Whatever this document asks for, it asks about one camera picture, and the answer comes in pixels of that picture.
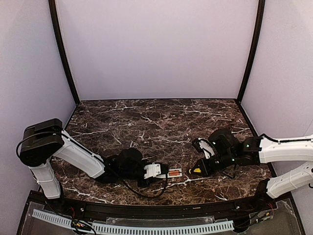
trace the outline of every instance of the black metal frame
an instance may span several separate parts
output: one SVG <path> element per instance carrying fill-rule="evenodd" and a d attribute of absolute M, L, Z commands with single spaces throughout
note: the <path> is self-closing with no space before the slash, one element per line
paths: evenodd
<path fill-rule="evenodd" d="M 51 14 L 51 20 L 52 20 L 54 35 L 55 35 L 55 39 L 56 39 L 56 42 L 58 45 L 59 54 L 60 54 L 60 58 L 62 61 L 63 69 L 64 69 L 65 75 L 67 77 L 67 82 L 68 82 L 70 91 L 72 93 L 73 99 L 75 101 L 75 104 L 78 105 L 80 103 L 80 100 L 79 100 L 79 96 L 78 96 L 78 93 L 77 93 L 77 90 L 75 87 L 75 83 L 74 83 L 74 80 L 73 80 L 73 77 L 72 77 L 72 74 L 71 74 L 70 68 L 69 68 L 67 55 L 66 55 L 64 43 L 62 40 L 62 35 L 61 35 L 61 30 L 60 30 L 55 0 L 48 0 L 48 1 L 49 1 L 49 8 L 50 8 L 50 14 Z"/>
<path fill-rule="evenodd" d="M 56 42 L 58 45 L 63 68 L 67 77 L 67 82 L 70 87 L 73 99 L 77 107 L 78 104 L 80 103 L 80 99 L 79 99 L 79 96 L 78 96 L 78 93 L 77 93 L 77 90 L 73 81 L 73 77 L 70 72 L 70 68 L 69 68 L 69 64 L 68 64 L 68 60 L 67 60 L 67 56 L 66 56 L 66 52 L 64 48 L 64 43 L 63 43 L 62 36 L 61 36 L 60 25 L 59 25 L 58 16 L 57 16 L 57 10 L 56 10 L 56 3 L 55 3 L 55 0 L 48 0 L 48 2 L 49 2 L 49 7 L 50 7 L 51 20 L 53 24 L 55 38 L 56 38 Z M 238 93 L 238 97 L 237 99 L 234 99 L 254 136 L 257 136 L 257 132 L 254 129 L 251 121 L 249 120 L 246 112 L 244 111 L 241 105 L 241 102 L 245 94 L 245 90 L 247 87 L 248 79 L 251 73 L 251 69 L 252 69 L 252 65 L 253 65 L 253 61 L 254 61 L 254 57 L 255 57 L 258 41 L 259 41 L 264 8 L 265 8 L 265 0 L 259 0 L 255 28 L 253 32 L 253 38 L 251 42 L 251 48 L 250 48 L 250 52 L 249 52 L 249 56 L 248 56 L 248 60 L 246 64 L 245 73 L 244 73 L 241 87 Z M 276 173 L 274 171 L 272 164 L 269 163 L 268 167 L 271 171 L 272 176 L 275 177 Z M 292 194 L 290 192 L 286 193 L 282 195 L 281 197 L 279 197 L 278 199 L 284 199 L 284 198 L 289 198 L 291 200 L 292 206 L 295 211 L 295 215 L 299 223 L 301 233 L 305 234 L 297 207 L 292 197 Z M 199 205 L 158 206 L 158 207 L 109 205 L 109 204 L 90 203 L 90 202 L 78 201 L 78 200 L 73 200 L 73 199 L 66 199 L 66 200 L 70 201 L 72 205 L 75 205 L 75 207 L 78 209 L 76 211 L 79 211 L 79 213 L 80 213 L 79 209 L 84 208 L 84 212 L 81 212 L 77 216 L 85 220 L 94 220 L 94 219 L 105 220 L 107 217 L 121 217 L 121 218 L 129 217 L 129 218 L 145 218 L 145 219 L 147 218 L 150 218 L 150 219 L 171 218 L 173 219 L 173 218 L 189 218 L 189 217 L 195 217 L 195 216 L 199 217 L 199 216 L 209 216 L 209 215 L 214 215 L 216 219 L 228 218 L 228 219 L 234 220 L 234 219 L 241 219 L 241 218 L 247 217 L 246 212 L 237 211 L 236 208 L 238 204 L 247 202 L 250 199 L 251 198 L 242 198 L 242 199 L 236 199 L 236 200 L 226 201 L 226 202 L 216 202 L 216 203 L 199 204 Z M 29 202 L 31 201 L 44 204 L 45 196 L 39 192 L 35 192 L 35 191 L 30 192 L 27 203 L 24 207 L 24 211 L 21 217 L 17 234 L 20 234 L 22 231 L 22 224 L 26 217 L 26 212 L 28 210 Z"/>
<path fill-rule="evenodd" d="M 65 198 L 65 203 L 69 203 L 69 205 L 74 207 L 76 211 L 76 218 L 85 221 L 106 221 L 107 218 L 110 217 L 125 219 L 186 219 L 207 216 L 214 216 L 215 220 L 227 218 L 228 220 L 246 221 L 247 219 L 249 219 L 249 214 L 257 212 L 257 210 L 247 212 L 241 210 L 238 207 L 240 207 L 240 205 L 249 203 L 252 198 L 253 197 L 247 197 L 231 201 L 222 201 L 198 205 L 157 207 L 111 205 L 103 203 L 85 202 L 67 198 Z M 291 204 L 295 211 L 300 231 L 303 235 L 305 235 L 299 213 L 292 197 L 290 197 L 289 194 L 284 194 L 275 199 L 275 202 L 285 199 L 291 200 Z M 51 210 L 49 207 L 46 206 L 46 198 L 42 193 L 31 191 L 22 213 L 17 235 L 20 235 L 22 233 L 22 226 L 25 221 L 30 202 L 42 204 L 45 206 L 46 210 Z"/>
<path fill-rule="evenodd" d="M 259 42 L 259 37 L 260 37 L 260 32 L 261 32 L 261 25 L 262 25 L 262 19 L 263 19 L 263 13 L 264 13 L 264 8 L 265 8 L 265 0 L 259 0 L 259 5 L 258 5 L 258 11 L 256 15 L 256 20 L 255 20 L 255 26 L 254 26 L 254 32 L 253 32 L 253 37 L 252 37 L 252 43 L 251 43 L 251 48 L 250 48 L 250 53 L 248 56 L 248 61 L 246 63 L 246 70 L 244 73 L 243 81 L 241 83 L 241 87 L 237 96 L 237 101 L 241 103 L 243 100 L 245 91 L 246 91 L 246 86 L 248 84 L 248 80 L 250 77 L 253 61 L 254 61 L 254 56 L 256 52 L 256 48 L 258 46 Z"/>

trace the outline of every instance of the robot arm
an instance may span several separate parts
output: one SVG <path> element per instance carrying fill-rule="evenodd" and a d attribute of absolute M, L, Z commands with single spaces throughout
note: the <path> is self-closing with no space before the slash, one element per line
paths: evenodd
<path fill-rule="evenodd" d="M 189 170 L 190 174 L 210 176 L 230 165 L 258 165 L 277 161 L 308 161 L 300 167 L 279 177 L 267 179 L 263 187 L 271 198 L 313 183 L 313 135 L 274 140 L 266 135 L 249 137 L 239 142 L 229 130 L 212 133 L 208 142 L 215 150 L 210 158 L 199 159 Z"/>
<path fill-rule="evenodd" d="M 182 176 L 181 169 L 169 171 L 165 164 L 148 163 L 142 159 L 141 152 L 134 148 L 102 158 L 75 141 L 62 129 L 62 122 L 56 118 L 27 127 L 17 147 L 17 155 L 31 169 L 47 199 L 61 196 L 60 184 L 49 162 L 52 156 L 67 161 L 104 184 L 132 179 L 137 180 L 138 186 L 147 186 L 166 176 Z"/>

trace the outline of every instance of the dark marble tabletop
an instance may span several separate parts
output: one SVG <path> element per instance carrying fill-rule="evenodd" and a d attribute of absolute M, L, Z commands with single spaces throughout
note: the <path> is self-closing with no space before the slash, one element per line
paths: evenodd
<path fill-rule="evenodd" d="M 139 149 L 150 162 L 167 163 L 187 171 L 204 157 L 191 144 L 226 127 L 243 141 L 250 129 L 237 105 L 230 99 L 101 100 L 79 104 L 67 131 L 78 142 L 101 156 L 119 154 L 122 149 Z M 235 179 L 221 173 L 209 178 L 184 174 L 169 180 L 159 199 L 143 199 L 121 184 L 104 185 L 60 159 L 52 167 L 62 183 L 65 197 L 122 205 L 187 205 L 252 196 L 259 181 L 270 177 L 266 164 L 237 168 Z M 159 193 L 164 182 L 139 189 L 143 194 Z"/>

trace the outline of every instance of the white wall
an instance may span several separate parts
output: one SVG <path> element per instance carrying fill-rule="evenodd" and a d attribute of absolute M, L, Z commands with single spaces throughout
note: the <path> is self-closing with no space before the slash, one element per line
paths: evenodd
<path fill-rule="evenodd" d="M 48 1 L 0 1 L 0 234 L 13 235 L 30 189 L 30 170 L 15 154 L 24 129 L 59 118 L 74 101 L 66 81 Z"/>
<path fill-rule="evenodd" d="M 259 134 L 274 138 L 313 134 L 313 4 L 311 0 L 266 1 L 243 107 Z M 275 163 L 281 175 L 303 162 Z M 308 235 L 312 189 L 292 192 Z"/>
<path fill-rule="evenodd" d="M 257 0 L 57 0 L 81 100 L 236 98 Z"/>

